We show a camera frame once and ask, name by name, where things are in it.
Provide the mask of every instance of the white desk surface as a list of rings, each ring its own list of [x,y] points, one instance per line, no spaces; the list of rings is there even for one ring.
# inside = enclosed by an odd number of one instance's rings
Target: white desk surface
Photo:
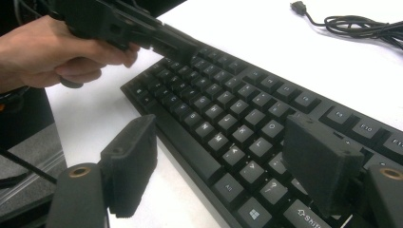
[[[306,0],[321,23],[326,16],[403,20],[400,0]],[[377,41],[337,38],[311,26],[284,0],[188,0],[163,22],[301,86],[403,130],[403,51]],[[80,89],[47,88],[67,165],[97,162],[100,152],[139,117],[120,86],[162,57],[142,49],[126,69],[107,66]],[[225,227],[166,148],[130,219],[110,216],[111,227]]]

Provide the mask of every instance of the shift key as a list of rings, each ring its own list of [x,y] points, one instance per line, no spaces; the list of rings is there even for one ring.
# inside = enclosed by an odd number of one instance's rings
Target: shift key
[[[299,199],[284,212],[284,216],[297,228],[332,228]]]

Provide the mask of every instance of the hand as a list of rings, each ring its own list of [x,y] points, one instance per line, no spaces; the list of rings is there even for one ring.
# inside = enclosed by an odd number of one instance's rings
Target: hand
[[[130,44],[123,52],[107,42],[77,38],[64,22],[44,16],[0,37],[0,93],[53,86],[60,76],[87,83],[106,65],[131,67],[139,49]]]

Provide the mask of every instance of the cable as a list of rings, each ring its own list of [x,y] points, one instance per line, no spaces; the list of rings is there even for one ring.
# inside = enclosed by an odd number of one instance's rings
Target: cable
[[[0,155],[5,157],[6,159],[9,159],[21,166],[23,166],[24,168],[28,169],[29,171],[32,171],[33,173],[37,174],[38,176],[40,176],[41,178],[56,184],[57,180],[55,178],[53,178],[51,175],[45,173],[44,171],[40,170],[39,168],[33,166],[32,164],[18,158],[17,156],[15,156],[14,154],[12,154],[11,152],[9,152],[6,149],[0,148]]]
[[[291,9],[308,17],[309,21],[317,27],[325,27],[331,33],[355,39],[380,39],[396,48],[403,49],[403,21],[389,24],[373,21],[361,16],[329,16],[324,24],[316,23],[307,12],[306,6],[297,1],[291,4]]]

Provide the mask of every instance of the keyboard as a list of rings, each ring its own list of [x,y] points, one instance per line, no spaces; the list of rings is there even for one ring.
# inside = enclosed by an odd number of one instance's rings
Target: keyboard
[[[189,62],[163,58],[121,90],[142,115],[156,115],[159,138],[230,227],[341,227],[355,218],[353,208],[323,217],[282,163],[289,115],[332,129],[364,155],[363,169],[403,169],[403,132],[208,45]]]

